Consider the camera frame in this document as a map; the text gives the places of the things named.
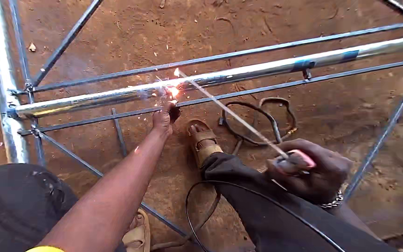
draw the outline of forearm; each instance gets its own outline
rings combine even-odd
[[[336,207],[328,210],[330,214],[335,215],[336,217],[344,220],[345,222],[355,226],[356,228],[367,232],[372,235],[374,238],[380,240],[375,233],[373,233],[368,226],[366,226],[363,221],[361,221],[355,213],[347,206],[347,204],[343,203],[341,207]]]
[[[71,208],[40,245],[73,252],[114,251],[137,212],[166,139],[165,133],[152,130]]]

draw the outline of steel frame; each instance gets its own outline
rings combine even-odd
[[[396,6],[397,8],[399,8],[400,10],[403,11],[403,5],[396,2],[395,0],[387,0],[387,2],[393,4],[394,6]],[[103,176],[103,174],[100,171],[98,171],[97,169],[92,167],[90,164],[86,163],[84,160],[79,158],[77,155],[75,155],[74,153],[72,153],[71,151],[66,149],[63,145],[58,143],[56,140],[54,140],[50,136],[46,135],[45,132],[50,131],[50,130],[64,129],[64,128],[69,128],[69,127],[73,127],[73,126],[86,125],[86,124],[90,124],[90,123],[102,122],[102,121],[107,121],[107,120],[114,120],[116,130],[118,133],[118,139],[120,140],[120,146],[122,149],[122,153],[123,153],[123,156],[126,156],[127,150],[126,150],[125,143],[122,138],[122,132],[120,130],[119,123],[117,120],[119,118],[129,117],[129,116],[143,114],[143,113],[149,113],[149,112],[153,112],[153,111],[157,111],[157,110],[161,109],[161,107],[153,107],[153,108],[141,109],[141,110],[136,110],[136,111],[131,111],[131,112],[124,112],[124,113],[119,113],[119,114],[117,114],[116,111],[113,109],[112,115],[110,115],[110,116],[97,117],[97,118],[82,120],[82,121],[78,121],[78,122],[70,122],[70,123],[54,125],[54,126],[47,126],[47,127],[39,127],[38,118],[35,116],[29,116],[29,114],[28,114],[27,117],[31,121],[31,129],[25,130],[22,128],[22,121],[21,121],[20,117],[18,117],[18,114],[16,111],[16,108],[21,106],[19,99],[17,98],[18,95],[27,95],[28,103],[35,105],[36,102],[35,102],[35,98],[34,98],[34,93],[40,92],[40,91],[47,91],[47,90],[52,90],[52,89],[57,89],[57,88],[71,87],[71,86],[81,85],[81,84],[85,84],[85,83],[93,83],[93,82],[99,82],[99,81],[104,81],[104,80],[109,80],[109,79],[114,79],[114,78],[119,78],[119,77],[131,76],[134,74],[144,74],[144,73],[149,73],[149,72],[159,71],[159,70],[166,70],[166,69],[171,69],[171,68],[180,67],[180,66],[188,66],[188,65],[205,63],[205,62],[210,62],[210,61],[215,61],[215,60],[222,60],[222,59],[228,59],[228,58],[232,58],[232,57],[250,55],[250,54],[254,54],[254,53],[262,53],[262,52],[268,52],[268,51],[272,51],[272,50],[286,49],[286,48],[291,48],[294,46],[305,45],[305,44],[310,44],[310,43],[319,43],[319,42],[324,42],[324,41],[330,41],[333,39],[349,38],[349,37],[354,37],[354,36],[359,36],[359,35],[366,35],[366,34],[372,34],[372,33],[377,33],[377,32],[385,32],[385,31],[391,31],[391,30],[403,28],[403,23],[400,23],[400,24],[394,24],[394,25],[389,25],[389,26],[370,28],[370,29],[361,30],[361,31],[352,31],[352,32],[346,32],[346,33],[342,33],[342,34],[330,35],[330,36],[325,36],[325,37],[310,38],[310,39],[305,39],[305,40],[295,41],[295,42],[290,42],[290,43],[283,43],[283,44],[266,46],[266,47],[261,47],[261,48],[256,48],[256,49],[243,50],[243,51],[239,51],[239,52],[231,52],[231,53],[225,53],[225,54],[220,54],[220,55],[208,56],[208,57],[199,58],[199,59],[185,60],[185,61],[169,63],[169,64],[164,64],[164,65],[159,65],[159,66],[144,67],[144,68],[140,68],[140,69],[136,69],[136,70],[127,70],[127,71],[122,71],[122,72],[118,72],[118,73],[104,74],[104,75],[90,77],[90,78],[81,79],[81,80],[73,80],[73,81],[67,81],[67,82],[61,82],[61,83],[47,84],[44,86],[38,86],[41,83],[41,81],[44,79],[44,77],[48,74],[49,70],[52,68],[52,66],[55,64],[55,62],[59,59],[59,57],[66,50],[66,48],[70,45],[70,43],[72,43],[74,38],[81,31],[82,27],[86,24],[86,22],[89,20],[91,15],[96,11],[96,9],[98,8],[98,6],[101,3],[102,3],[102,0],[94,0],[91,3],[91,5],[88,7],[88,9],[82,15],[82,17],[77,21],[77,23],[74,25],[74,27],[67,34],[67,36],[65,37],[63,42],[52,53],[52,55],[48,58],[47,62],[43,65],[41,70],[36,74],[36,77],[34,79],[32,79],[31,74],[29,72],[27,56],[25,53],[25,44],[24,44],[24,41],[22,38],[21,21],[20,21],[19,15],[18,15],[17,2],[16,2],[16,0],[9,0],[9,6],[10,6],[10,10],[11,10],[12,22],[13,22],[14,32],[15,32],[16,46],[17,46],[18,54],[19,54],[19,58],[20,58],[20,69],[21,69],[22,77],[25,82],[24,89],[20,90],[20,89],[18,89],[18,87],[16,85],[16,81],[15,81],[16,78],[15,78],[15,74],[14,74],[14,68],[13,68],[12,62],[11,62],[11,56],[10,56],[11,53],[10,53],[10,48],[9,48],[7,25],[5,23],[4,13],[3,13],[3,9],[1,6],[1,2],[0,2],[0,120],[1,120],[1,128],[3,131],[4,144],[5,144],[5,148],[6,148],[8,162],[10,162],[10,163],[28,163],[30,161],[29,153],[27,152],[27,145],[26,145],[26,141],[25,141],[24,137],[26,135],[34,135],[35,146],[36,146],[36,151],[37,151],[37,159],[38,159],[37,163],[39,163],[40,165],[43,165],[43,166],[45,165],[44,151],[42,148],[42,140],[45,140],[48,143],[55,146],[56,148],[58,148],[60,151],[64,152],[69,157],[72,157],[73,159],[75,159],[78,163],[80,163],[82,166],[87,168],[89,171],[91,171],[96,176],[101,177],[101,176]],[[357,58],[357,55],[355,55],[355,58],[352,58],[352,59],[346,58],[347,57],[346,55],[344,56],[344,58],[343,58],[343,55],[341,55],[341,57],[342,57],[341,59],[339,59],[338,61],[335,61],[335,62],[331,62],[331,64],[354,60],[355,58]],[[272,86],[268,86],[268,87],[255,88],[255,89],[251,89],[251,90],[234,92],[234,93],[229,93],[229,94],[217,95],[216,98],[218,100],[221,100],[221,99],[237,97],[237,96],[241,96],[241,95],[260,93],[260,92],[276,90],[276,89],[280,89],[280,88],[288,88],[288,87],[293,87],[293,86],[297,86],[297,85],[314,83],[314,82],[329,80],[329,79],[333,79],[333,78],[340,78],[340,77],[351,76],[351,75],[355,75],[355,74],[362,74],[362,73],[389,69],[389,68],[394,68],[394,67],[400,67],[400,66],[403,66],[403,62],[396,62],[396,63],[391,63],[391,64],[387,64],[387,65],[382,65],[382,66],[373,66],[373,67],[368,67],[368,68],[364,68],[364,69],[352,70],[352,71],[342,72],[342,73],[334,73],[334,74],[318,76],[318,77],[310,77],[309,69],[313,66],[311,66],[309,64],[306,64],[306,65],[302,64],[301,66],[296,66],[296,67],[294,66],[293,69],[289,70],[289,72],[295,72],[295,71],[303,72],[304,75],[307,77],[303,80],[294,81],[294,82],[290,82],[290,83],[277,84],[277,85],[272,85]],[[256,78],[256,77],[260,77],[260,76],[262,76],[262,75],[256,74],[254,76],[250,76],[249,78]],[[197,100],[185,101],[185,102],[178,103],[177,106],[182,107],[182,106],[201,104],[201,103],[205,103],[205,102],[210,102],[210,99],[202,98],[202,99],[197,99]],[[378,150],[380,149],[380,147],[382,146],[384,140],[390,134],[390,132],[393,130],[397,120],[402,115],[402,112],[403,112],[403,99],[400,102],[400,104],[398,105],[398,107],[395,109],[395,112],[391,116],[391,118],[388,122],[388,125],[383,130],[382,134],[379,136],[376,143],[373,145],[370,153],[365,158],[361,167],[358,169],[358,171],[355,173],[354,177],[351,179],[351,183],[345,191],[346,200],[350,198],[351,194],[357,188],[359,182],[361,181],[362,177],[366,173],[367,169],[370,167],[372,160],[376,156],[376,154],[377,154]],[[156,218],[158,218],[160,221],[165,223],[173,231],[177,232],[178,234],[180,234],[182,236],[187,235],[184,231],[182,231],[181,228],[179,228],[175,224],[171,223],[164,216],[157,213],[154,209],[150,208],[149,206],[145,205],[144,203],[141,204],[141,207],[143,209],[145,209],[147,212],[149,212],[150,214],[152,214],[153,216],[155,216]]]

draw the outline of hand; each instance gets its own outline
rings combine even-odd
[[[180,116],[180,110],[175,103],[168,101],[163,109],[153,113],[153,130],[164,133],[166,137],[172,135],[172,124]]]
[[[289,192],[304,198],[313,204],[332,202],[341,185],[347,178],[352,161],[317,144],[304,139],[286,141],[278,145],[284,152],[300,150],[307,154],[316,167],[309,169],[309,174],[299,176],[284,175],[274,167],[267,173]]]

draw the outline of bracelet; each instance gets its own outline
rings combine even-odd
[[[344,200],[343,193],[341,192],[341,190],[339,190],[337,193],[337,197],[331,203],[321,204],[318,206],[324,209],[330,209],[338,207],[339,205],[343,204],[343,200]]]

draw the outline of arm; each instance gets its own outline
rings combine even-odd
[[[355,226],[356,228],[367,232],[368,234],[372,235],[374,238],[380,240],[377,235],[372,232],[368,226],[366,226],[363,221],[361,221],[357,215],[347,206],[346,203],[343,203],[340,207],[336,207],[333,209],[328,210],[328,213],[335,215],[336,217],[340,218],[341,220]]]
[[[172,134],[167,103],[138,146],[100,179],[54,226],[39,246],[64,251],[107,251],[119,245],[139,208],[167,138]]]
[[[301,150],[316,163],[316,167],[295,167],[296,169],[309,170],[309,174],[290,176],[283,174],[281,169],[276,166],[268,165],[268,175],[272,179],[289,192],[316,205],[330,203],[335,199],[337,192],[347,178],[352,161],[342,157],[337,152],[332,152],[304,139],[286,141],[278,146],[285,152]],[[327,211],[379,239],[345,203]]]

